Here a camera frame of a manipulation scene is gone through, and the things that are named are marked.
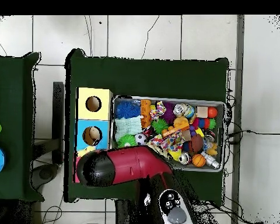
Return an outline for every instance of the dark green tablecloth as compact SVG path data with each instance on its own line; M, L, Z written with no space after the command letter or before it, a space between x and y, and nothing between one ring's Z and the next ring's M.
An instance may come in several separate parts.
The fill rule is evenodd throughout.
M65 157L65 198L68 197L69 201L75 198L133 199L135 196L135 182L92 188L72 182L77 87L110 89L114 95L226 101L226 70L229 66L226 58L218 61L88 58L77 49L67 56L65 66L65 151L69 153L69 157ZM178 175L191 183L200 200L221 204L222 171L176 173L182 173Z
M42 201L30 185L34 90L32 70L38 53L22 58L0 57L0 148L5 166L0 172L0 199Z

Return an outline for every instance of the orange toy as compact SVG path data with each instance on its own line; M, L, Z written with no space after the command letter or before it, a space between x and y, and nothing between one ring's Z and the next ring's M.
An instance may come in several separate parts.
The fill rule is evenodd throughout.
M179 125L178 127L175 127L175 128L173 128L172 126L169 126L168 129L165 130L166 132L164 132L164 133L162 132L162 135L163 135L163 137L166 137L166 136L171 135L172 133L174 133L178 130L185 131L189 128L190 128L190 126L189 126L189 123L187 121L186 123L181 124L181 125Z
M150 105L150 100L141 100L141 115L143 116L143 118L141 119L142 128L149 127L151 124L151 115L149 114L149 112L151 111Z
M195 167L203 167L205 164L205 158L202 155L194 155L192 163Z

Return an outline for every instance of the red ball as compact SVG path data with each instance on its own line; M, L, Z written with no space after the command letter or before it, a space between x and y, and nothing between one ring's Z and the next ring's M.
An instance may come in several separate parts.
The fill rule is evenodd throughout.
M218 111L215 107L208 107L208 117L215 118L218 114Z

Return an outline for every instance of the floor tile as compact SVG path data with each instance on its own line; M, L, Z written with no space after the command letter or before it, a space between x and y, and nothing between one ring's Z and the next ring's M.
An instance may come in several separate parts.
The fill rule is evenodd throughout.
M237 15L183 15L183 59L226 57L236 66Z
M109 16L109 57L141 59L157 15ZM180 16L160 15L149 32L143 59L180 59Z
M86 20L83 15L34 16L34 51L41 51L41 63L64 64L73 48L90 55Z
M22 57L32 51L32 16L14 15L0 19L0 56Z
M65 69L61 66L37 66L35 138L51 138L53 82L65 83Z

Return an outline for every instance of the wooden block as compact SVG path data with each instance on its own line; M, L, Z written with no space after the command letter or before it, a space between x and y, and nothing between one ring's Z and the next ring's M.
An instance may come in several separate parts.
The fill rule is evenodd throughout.
M208 117L208 107L197 107L197 117L207 118Z
M80 87L78 90L78 119L110 120L111 91L88 87Z

